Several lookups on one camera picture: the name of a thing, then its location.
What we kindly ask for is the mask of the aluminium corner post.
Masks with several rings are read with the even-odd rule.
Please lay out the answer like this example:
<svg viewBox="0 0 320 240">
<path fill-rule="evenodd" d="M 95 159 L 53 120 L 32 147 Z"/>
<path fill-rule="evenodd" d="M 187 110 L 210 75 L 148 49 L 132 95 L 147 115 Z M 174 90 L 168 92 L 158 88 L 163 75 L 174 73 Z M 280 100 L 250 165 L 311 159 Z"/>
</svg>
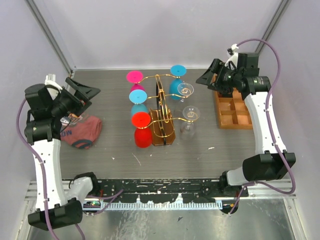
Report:
<svg viewBox="0 0 320 240">
<path fill-rule="evenodd" d="M 44 0 L 25 0 L 52 49 L 70 76 L 77 67 Z"/>
<path fill-rule="evenodd" d="M 261 37 L 264 41 L 269 41 L 271 36 L 273 35 L 277 25 L 280 23 L 282 16 L 285 14 L 292 0 L 280 0 L 266 29 L 263 32 Z"/>
</svg>

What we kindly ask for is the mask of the left aluminium corner post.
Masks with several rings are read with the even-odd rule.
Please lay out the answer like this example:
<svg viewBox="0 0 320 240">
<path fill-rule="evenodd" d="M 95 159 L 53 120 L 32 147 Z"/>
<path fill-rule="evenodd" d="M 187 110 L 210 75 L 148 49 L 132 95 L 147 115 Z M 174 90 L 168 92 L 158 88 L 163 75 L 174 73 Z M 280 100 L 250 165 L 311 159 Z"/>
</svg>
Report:
<svg viewBox="0 0 320 240">
<path fill-rule="evenodd" d="M 44 0 L 25 0 L 52 49 L 70 76 L 77 67 Z"/>
</svg>

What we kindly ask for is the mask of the aluminium front rail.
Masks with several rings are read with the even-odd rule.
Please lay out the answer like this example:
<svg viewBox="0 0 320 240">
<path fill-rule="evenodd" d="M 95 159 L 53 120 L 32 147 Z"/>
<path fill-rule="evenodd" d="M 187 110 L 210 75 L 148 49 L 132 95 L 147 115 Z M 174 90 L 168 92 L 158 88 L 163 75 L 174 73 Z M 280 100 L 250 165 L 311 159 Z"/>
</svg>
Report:
<svg viewBox="0 0 320 240">
<path fill-rule="evenodd" d="M 93 179 L 80 177 L 62 180 L 61 185 L 48 184 L 47 197 L 58 203 L 82 200 L 86 213 L 101 210 L 220 210 L 235 213 L 240 200 L 273 200 L 286 198 L 292 183 L 275 180 L 250 186 L 222 187 L 212 178 L 145 178 Z"/>
</svg>

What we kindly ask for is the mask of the right aluminium corner post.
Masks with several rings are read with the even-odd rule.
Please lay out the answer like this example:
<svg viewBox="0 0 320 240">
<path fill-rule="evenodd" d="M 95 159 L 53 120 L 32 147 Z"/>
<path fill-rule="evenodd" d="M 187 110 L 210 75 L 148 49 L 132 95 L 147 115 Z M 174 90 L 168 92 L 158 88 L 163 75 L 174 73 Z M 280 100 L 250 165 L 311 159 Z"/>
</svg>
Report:
<svg viewBox="0 0 320 240">
<path fill-rule="evenodd" d="M 264 41 L 269 41 L 271 36 L 273 35 L 277 25 L 280 23 L 282 16 L 285 14 L 292 0 L 280 0 L 266 29 L 263 32 L 261 37 Z"/>
</svg>

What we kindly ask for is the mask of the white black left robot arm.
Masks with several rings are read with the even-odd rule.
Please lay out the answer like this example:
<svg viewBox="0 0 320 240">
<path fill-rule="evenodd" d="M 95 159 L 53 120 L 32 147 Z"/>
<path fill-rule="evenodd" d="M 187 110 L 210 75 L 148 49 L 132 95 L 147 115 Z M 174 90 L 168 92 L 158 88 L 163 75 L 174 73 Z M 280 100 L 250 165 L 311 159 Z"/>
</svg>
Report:
<svg viewBox="0 0 320 240">
<path fill-rule="evenodd" d="M 35 211 L 27 219 L 32 227 L 44 231 L 79 224 L 83 219 L 85 198 L 95 198 L 100 193 L 93 172 L 77 175 L 68 191 L 63 187 L 61 119 L 69 114 L 79 116 L 91 106 L 91 99 L 100 93 L 100 89 L 69 77 L 65 82 L 74 89 L 73 93 L 49 79 L 24 91 L 30 109 L 20 137 L 33 154 L 37 185 Z"/>
</svg>

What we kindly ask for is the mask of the clear wine glass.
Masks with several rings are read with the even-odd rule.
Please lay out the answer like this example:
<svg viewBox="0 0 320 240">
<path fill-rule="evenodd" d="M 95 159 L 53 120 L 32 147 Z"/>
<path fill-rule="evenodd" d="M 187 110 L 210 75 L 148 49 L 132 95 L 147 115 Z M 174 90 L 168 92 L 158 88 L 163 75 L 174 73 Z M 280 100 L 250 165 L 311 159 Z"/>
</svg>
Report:
<svg viewBox="0 0 320 240">
<path fill-rule="evenodd" d="M 182 82 L 177 86 L 178 102 L 174 109 L 174 115 L 179 116 L 185 106 L 186 99 L 194 93 L 194 87 L 187 82 Z"/>
<path fill-rule="evenodd" d="M 186 106 L 183 111 L 183 121 L 180 125 L 180 137 L 183 140 L 191 139 L 196 132 L 195 122 L 200 118 L 200 110 L 196 106 Z"/>
</svg>

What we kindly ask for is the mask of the wooden compartment tray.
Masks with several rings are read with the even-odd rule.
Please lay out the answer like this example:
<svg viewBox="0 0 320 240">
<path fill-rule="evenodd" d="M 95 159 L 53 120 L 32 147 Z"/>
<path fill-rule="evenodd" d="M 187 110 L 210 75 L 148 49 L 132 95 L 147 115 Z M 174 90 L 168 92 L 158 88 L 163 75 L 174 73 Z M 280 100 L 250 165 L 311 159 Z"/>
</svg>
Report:
<svg viewBox="0 0 320 240">
<path fill-rule="evenodd" d="M 213 92 L 217 123 L 220 129 L 252 130 L 252 120 L 249 111 L 236 89 L 232 94 Z"/>
</svg>

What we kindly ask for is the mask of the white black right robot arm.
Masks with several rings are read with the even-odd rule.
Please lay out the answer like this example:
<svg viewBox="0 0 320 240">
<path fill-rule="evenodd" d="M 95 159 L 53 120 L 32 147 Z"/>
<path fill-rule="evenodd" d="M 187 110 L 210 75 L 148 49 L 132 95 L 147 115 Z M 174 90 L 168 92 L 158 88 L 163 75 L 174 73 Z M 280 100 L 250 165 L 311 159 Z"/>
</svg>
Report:
<svg viewBox="0 0 320 240">
<path fill-rule="evenodd" d="M 253 127 L 255 155 L 245 159 L 241 167 L 222 173 L 219 191 L 223 196 L 231 197 L 237 186 L 267 186 L 269 181 L 293 176 L 291 168 L 296 155 L 287 151 L 280 136 L 272 104 L 272 85 L 267 76 L 260 75 L 256 53 L 234 53 L 227 62 L 215 58 L 196 83 L 223 95 L 237 90 Z"/>
</svg>

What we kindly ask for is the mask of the red wine glass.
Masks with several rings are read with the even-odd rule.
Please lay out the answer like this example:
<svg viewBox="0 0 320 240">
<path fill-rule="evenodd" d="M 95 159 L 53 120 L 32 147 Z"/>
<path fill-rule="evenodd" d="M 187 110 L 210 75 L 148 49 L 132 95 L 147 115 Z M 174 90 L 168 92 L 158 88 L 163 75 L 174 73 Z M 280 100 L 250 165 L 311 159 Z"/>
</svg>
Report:
<svg viewBox="0 0 320 240">
<path fill-rule="evenodd" d="M 152 133 L 149 128 L 151 117 L 147 112 L 137 112 L 131 118 L 135 127 L 134 141 L 137 147 L 147 148 L 152 144 Z"/>
</svg>

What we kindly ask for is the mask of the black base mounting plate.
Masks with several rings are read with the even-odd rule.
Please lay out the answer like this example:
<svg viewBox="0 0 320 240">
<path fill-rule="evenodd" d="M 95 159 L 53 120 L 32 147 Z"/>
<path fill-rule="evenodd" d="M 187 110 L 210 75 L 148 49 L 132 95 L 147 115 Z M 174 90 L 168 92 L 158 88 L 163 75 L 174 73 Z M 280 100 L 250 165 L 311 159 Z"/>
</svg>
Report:
<svg viewBox="0 0 320 240">
<path fill-rule="evenodd" d="M 184 204 L 214 203 L 216 198 L 236 198 L 241 186 L 223 188 L 215 178 L 145 178 L 99 179 L 98 189 L 89 193 L 92 198 L 105 198 L 108 202 L 119 191 L 116 202 L 144 204 L 173 203 L 182 197 Z"/>
</svg>

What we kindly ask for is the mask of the light blue wine glass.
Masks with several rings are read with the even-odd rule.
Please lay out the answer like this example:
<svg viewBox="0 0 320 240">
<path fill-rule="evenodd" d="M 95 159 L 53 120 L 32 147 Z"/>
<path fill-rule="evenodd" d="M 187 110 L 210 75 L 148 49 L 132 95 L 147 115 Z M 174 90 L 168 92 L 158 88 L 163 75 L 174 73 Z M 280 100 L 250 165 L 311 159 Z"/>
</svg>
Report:
<svg viewBox="0 0 320 240">
<path fill-rule="evenodd" d="M 176 77 L 169 86 L 169 94 L 172 100 L 180 100 L 181 98 L 178 96 L 178 85 L 183 82 L 181 79 L 182 76 L 184 76 L 187 73 L 187 69 L 180 64 L 176 64 L 170 68 L 170 73 L 174 77 Z"/>
<path fill-rule="evenodd" d="M 136 89 L 130 92 L 129 100 L 133 103 L 133 106 L 130 110 L 131 117 L 140 112 L 149 112 L 148 108 L 144 104 L 144 102 L 147 100 L 147 97 L 147 93 L 141 89 Z"/>
</svg>

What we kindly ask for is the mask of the clear front wine glass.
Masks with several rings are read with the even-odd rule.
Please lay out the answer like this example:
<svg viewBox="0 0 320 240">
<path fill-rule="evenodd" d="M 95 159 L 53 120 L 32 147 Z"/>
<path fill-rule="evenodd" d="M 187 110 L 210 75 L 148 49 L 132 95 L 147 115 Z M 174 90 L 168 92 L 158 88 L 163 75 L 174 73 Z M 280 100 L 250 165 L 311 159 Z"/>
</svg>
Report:
<svg viewBox="0 0 320 240">
<path fill-rule="evenodd" d="M 195 122 L 200 118 L 200 110 L 196 106 L 186 106 L 183 111 L 183 121 L 180 125 L 180 137 L 183 140 L 191 139 L 196 132 Z"/>
</svg>

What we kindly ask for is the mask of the pink wine glass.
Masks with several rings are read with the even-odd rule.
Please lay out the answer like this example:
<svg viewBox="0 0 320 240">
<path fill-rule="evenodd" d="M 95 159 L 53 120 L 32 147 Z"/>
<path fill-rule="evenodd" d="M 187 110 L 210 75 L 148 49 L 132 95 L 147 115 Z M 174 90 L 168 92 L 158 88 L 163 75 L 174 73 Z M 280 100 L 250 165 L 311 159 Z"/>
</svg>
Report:
<svg viewBox="0 0 320 240">
<path fill-rule="evenodd" d="M 143 73 L 138 70 L 132 70 L 126 75 L 126 80 L 132 84 L 130 92 L 133 92 L 135 90 L 145 91 L 145 88 L 140 84 L 143 78 Z"/>
</svg>

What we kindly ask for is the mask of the folded red t-shirt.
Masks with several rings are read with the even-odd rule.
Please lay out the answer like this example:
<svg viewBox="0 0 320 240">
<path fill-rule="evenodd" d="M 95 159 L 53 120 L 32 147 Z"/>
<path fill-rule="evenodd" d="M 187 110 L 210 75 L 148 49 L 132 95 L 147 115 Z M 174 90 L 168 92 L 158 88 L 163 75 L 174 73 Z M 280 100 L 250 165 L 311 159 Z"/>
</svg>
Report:
<svg viewBox="0 0 320 240">
<path fill-rule="evenodd" d="M 82 113 L 80 116 L 70 114 L 61 120 L 61 141 L 77 149 L 89 149 L 99 138 L 103 122 L 100 118 Z"/>
</svg>

